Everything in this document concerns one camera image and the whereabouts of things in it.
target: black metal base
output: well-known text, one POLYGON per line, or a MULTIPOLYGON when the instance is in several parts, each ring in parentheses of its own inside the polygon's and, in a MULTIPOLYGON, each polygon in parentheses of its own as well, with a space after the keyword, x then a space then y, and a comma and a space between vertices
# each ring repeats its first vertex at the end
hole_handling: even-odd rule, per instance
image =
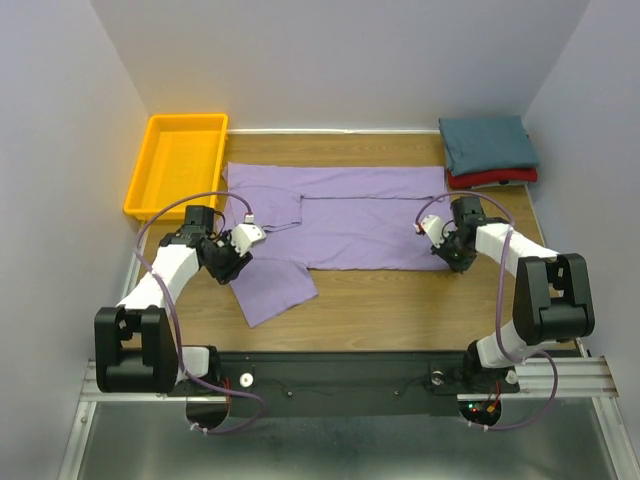
MULTIPOLYGON (((270 417, 328 417, 416 415, 457 416, 456 395, 488 394, 495 380, 466 383, 462 375, 465 352, 354 353, 219 353, 221 377, 231 389, 260 395, 270 417), (249 388, 240 376, 251 373, 249 388)), ((493 375, 503 379, 506 370, 493 375)), ((501 380, 504 393, 519 391, 501 380)), ((189 383, 175 394, 202 395, 189 383)), ((250 417, 255 401, 234 397, 229 415, 250 417)))

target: lavender cloth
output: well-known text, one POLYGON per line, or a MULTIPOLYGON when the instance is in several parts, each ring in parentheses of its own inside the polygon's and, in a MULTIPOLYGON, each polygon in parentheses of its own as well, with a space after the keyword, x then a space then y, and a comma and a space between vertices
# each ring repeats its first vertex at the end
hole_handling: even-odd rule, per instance
MULTIPOLYGON (((229 190, 253 207, 267 240, 252 250, 231 287, 250 327, 318 292, 308 268, 441 270, 431 242, 415 234, 415 214, 446 191, 444 168, 294 168, 230 163, 229 190)), ((227 202, 229 225, 244 206, 227 202)), ((451 218, 449 202, 428 212, 451 218)))

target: yellow tray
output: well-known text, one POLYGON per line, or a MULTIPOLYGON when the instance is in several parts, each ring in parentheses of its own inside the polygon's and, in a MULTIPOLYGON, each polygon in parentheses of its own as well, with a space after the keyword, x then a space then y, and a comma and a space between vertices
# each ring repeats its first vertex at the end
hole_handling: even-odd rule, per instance
MULTIPOLYGON (((148 220, 180 198, 217 190, 228 122, 224 113, 153 115, 124 202, 125 213, 148 220)), ((216 197, 191 200, 161 220, 182 220, 187 205, 214 207, 216 197)))

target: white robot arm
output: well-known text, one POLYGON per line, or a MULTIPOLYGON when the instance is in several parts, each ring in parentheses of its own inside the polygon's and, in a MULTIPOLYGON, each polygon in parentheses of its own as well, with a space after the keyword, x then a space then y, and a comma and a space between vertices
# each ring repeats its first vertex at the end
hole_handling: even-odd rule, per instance
MULTIPOLYGON (((216 211, 189 205, 182 227, 161 241, 147 273, 115 307, 101 308, 94 321, 96 379, 103 392, 170 392, 183 376, 173 342, 158 275, 175 302, 187 282, 205 267, 218 283, 234 280, 251 261, 249 251, 266 234, 253 223, 253 215, 233 230, 214 233, 216 211), (122 341, 141 335, 141 348, 124 349, 122 341)), ((191 374, 201 377, 209 369, 206 347, 184 347, 183 361, 191 374)))
MULTIPOLYGON (((512 227, 500 218, 487 218, 480 200, 461 197, 452 202, 455 229, 445 232, 437 216, 425 217, 418 227, 433 243, 432 253, 452 270, 466 271, 478 253, 502 263, 502 251, 512 227)), ((561 255, 513 231, 505 269, 516 277, 513 319, 501 328, 500 349, 496 333, 469 346, 482 368, 513 365, 544 342, 568 341, 588 336, 594 328, 593 306, 586 263, 576 254, 561 255), (563 292, 552 297, 550 287, 563 292)))

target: wooden table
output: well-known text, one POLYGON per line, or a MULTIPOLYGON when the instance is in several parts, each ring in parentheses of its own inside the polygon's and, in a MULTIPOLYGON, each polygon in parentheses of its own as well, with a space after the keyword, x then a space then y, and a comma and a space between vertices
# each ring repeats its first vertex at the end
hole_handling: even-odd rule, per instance
MULTIPOLYGON (((439 135, 230 135, 225 157, 296 167, 444 165, 439 135)), ((518 231, 542 241, 524 187, 483 192, 512 212, 518 231)), ((490 205, 485 211, 498 215, 490 205)), ((160 238, 178 226, 150 229, 147 258, 155 257, 160 238)), ((203 269, 178 300, 185 344, 243 351, 451 350, 466 349, 494 329, 498 265, 486 257, 463 275, 314 270, 312 276, 317 298, 251 329, 231 288, 219 286, 203 269)), ((505 319, 511 316, 513 288, 509 276, 505 319)))

